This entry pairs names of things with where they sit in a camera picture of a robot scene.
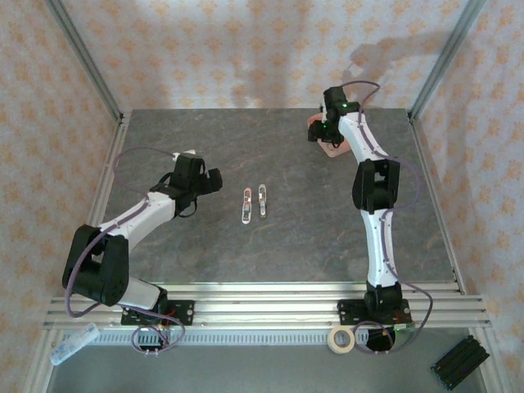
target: small metal part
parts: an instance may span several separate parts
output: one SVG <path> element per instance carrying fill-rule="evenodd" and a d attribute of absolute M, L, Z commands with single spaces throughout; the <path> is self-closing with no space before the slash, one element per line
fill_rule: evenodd
<path fill-rule="evenodd" d="M 242 222 L 248 224 L 251 222 L 251 189 L 246 187 L 244 190 L 244 204 L 242 205 Z"/>
<path fill-rule="evenodd" d="M 260 218 L 261 219 L 266 219 L 268 217 L 265 211 L 266 196 L 267 196 L 267 192 L 266 192 L 265 184 L 259 185 L 259 204 L 260 204 Z"/>

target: black mounting plate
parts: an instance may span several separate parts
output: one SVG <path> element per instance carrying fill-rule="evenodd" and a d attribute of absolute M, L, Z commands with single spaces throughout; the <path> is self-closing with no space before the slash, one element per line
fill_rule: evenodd
<path fill-rule="evenodd" d="M 398 309 L 376 312 L 371 315 L 364 300 L 339 300 L 337 304 L 338 316 L 341 325 L 356 325 L 362 321 L 374 321 L 382 325 L 396 325 L 398 323 L 412 323 L 409 303 L 403 299 Z"/>
<path fill-rule="evenodd" d="M 178 319 L 184 326 L 193 325 L 193 318 L 195 316 L 195 301 L 194 300 L 167 300 L 164 314 L 173 314 L 173 318 Z M 146 326 L 157 325 L 162 323 L 164 326 L 168 323 L 174 323 L 167 319 L 160 320 L 159 318 L 150 317 L 148 315 L 140 314 L 131 309 L 124 309 L 122 311 L 122 319 L 120 324 L 125 326 Z"/>

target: patterned wallpaper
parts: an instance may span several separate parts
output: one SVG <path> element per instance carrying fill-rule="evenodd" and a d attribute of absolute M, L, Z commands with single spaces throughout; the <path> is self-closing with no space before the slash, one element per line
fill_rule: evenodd
<path fill-rule="evenodd" d="M 0 391 L 19 391 L 114 123 L 40 0 L 0 0 Z"/>
<path fill-rule="evenodd" d="M 524 8 L 486 3 L 422 115 L 468 290 L 486 294 L 515 391 L 524 386 Z"/>
<path fill-rule="evenodd" d="M 356 78 L 384 85 L 372 105 L 411 107 L 467 0 L 64 3 L 129 111 L 316 107 Z"/>

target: gray stone surface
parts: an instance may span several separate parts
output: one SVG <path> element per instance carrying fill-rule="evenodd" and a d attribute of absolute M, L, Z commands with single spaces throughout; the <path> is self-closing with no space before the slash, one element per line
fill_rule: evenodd
<path fill-rule="evenodd" d="M 196 149 L 218 167 L 223 189 L 199 198 L 197 213 L 148 235 L 130 256 L 134 277 L 153 282 L 301 282 L 366 280 L 364 223 L 351 199 L 355 157 L 329 158 L 307 141 L 312 109 L 134 111 L 124 149 Z M 381 146 L 420 167 L 404 110 L 368 110 Z M 173 164 L 150 151 L 121 161 L 122 179 L 147 190 Z M 268 218 L 253 205 L 241 223 L 242 193 L 268 189 Z M 400 173 L 398 205 L 410 201 L 413 176 Z M 115 185 L 106 210 L 114 218 L 139 196 Z M 427 187 L 412 210 L 393 218 L 395 262 L 403 279 L 452 280 L 453 273 Z"/>

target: masking tape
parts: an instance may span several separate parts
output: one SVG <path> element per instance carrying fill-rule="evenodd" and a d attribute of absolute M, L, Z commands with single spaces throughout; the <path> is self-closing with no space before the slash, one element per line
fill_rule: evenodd
<path fill-rule="evenodd" d="M 335 335 L 338 332 L 344 332 L 349 336 L 350 342 L 347 346 L 339 346 L 335 342 Z M 347 354 L 355 346 L 355 334 L 353 333 L 353 330 L 351 330 L 351 327 L 349 326 L 334 327 L 327 335 L 327 346 L 329 346 L 329 349 L 335 352 L 336 354 L 340 354 L 340 355 Z"/>

